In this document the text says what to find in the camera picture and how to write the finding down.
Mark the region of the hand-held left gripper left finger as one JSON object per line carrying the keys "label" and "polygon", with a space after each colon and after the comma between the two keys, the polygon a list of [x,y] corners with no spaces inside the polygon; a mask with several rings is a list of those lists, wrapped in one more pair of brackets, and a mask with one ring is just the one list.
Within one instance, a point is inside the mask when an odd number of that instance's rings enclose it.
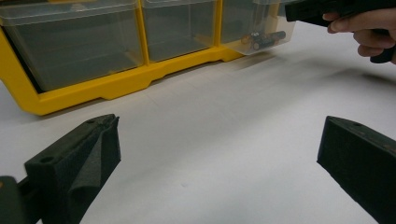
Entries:
{"label": "hand-held left gripper left finger", "polygon": [[86,120],[24,164],[43,224],[79,224],[120,163],[118,124],[113,114]]}

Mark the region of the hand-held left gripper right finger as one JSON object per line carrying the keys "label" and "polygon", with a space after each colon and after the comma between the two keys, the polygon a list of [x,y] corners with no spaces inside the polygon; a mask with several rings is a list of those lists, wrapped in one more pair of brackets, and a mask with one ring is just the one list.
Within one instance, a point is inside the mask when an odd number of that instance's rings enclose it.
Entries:
{"label": "hand-held left gripper right finger", "polygon": [[396,224],[396,140],[329,116],[317,163],[379,224]]}

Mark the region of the clear plastic drawer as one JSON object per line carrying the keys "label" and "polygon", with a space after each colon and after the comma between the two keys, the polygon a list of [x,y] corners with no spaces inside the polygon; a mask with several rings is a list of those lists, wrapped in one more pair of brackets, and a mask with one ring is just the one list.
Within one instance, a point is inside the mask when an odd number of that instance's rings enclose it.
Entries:
{"label": "clear plastic drawer", "polygon": [[[286,20],[285,5],[293,0],[223,0],[220,43],[243,55],[263,52],[290,41],[294,22]],[[286,37],[267,49],[254,50],[253,43],[242,44],[241,37],[253,32],[284,31]]]}

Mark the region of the yellow and black organizer cabinet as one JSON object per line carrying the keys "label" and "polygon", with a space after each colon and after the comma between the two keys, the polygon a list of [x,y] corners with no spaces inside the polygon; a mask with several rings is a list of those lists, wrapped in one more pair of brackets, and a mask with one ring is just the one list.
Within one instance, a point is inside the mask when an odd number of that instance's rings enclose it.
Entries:
{"label": "yellow and black organizer cabinet", "polygon": [[143,90],[156,79],[195,65],[216,61],[228,62],[238,58],[240,54],[220,43],[222,5],[223,0],[216,0],[212,47],[156,63],[145,61],[136,68],[53,91],[41,91],[38,88],[10,38],[0,27],[0,81],[22,110],[35,115],[47,115],[91,100],[110,100]]}

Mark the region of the set of clear cabinet drawers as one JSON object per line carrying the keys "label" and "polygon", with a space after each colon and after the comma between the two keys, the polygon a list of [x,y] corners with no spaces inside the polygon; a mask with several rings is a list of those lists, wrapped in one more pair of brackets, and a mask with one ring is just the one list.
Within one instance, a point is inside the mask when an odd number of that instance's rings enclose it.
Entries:
{"label": "set of clear cabinet drawers", "polygon": [[0,0],[0,27],[41,91],[213,45],[216,0]]}

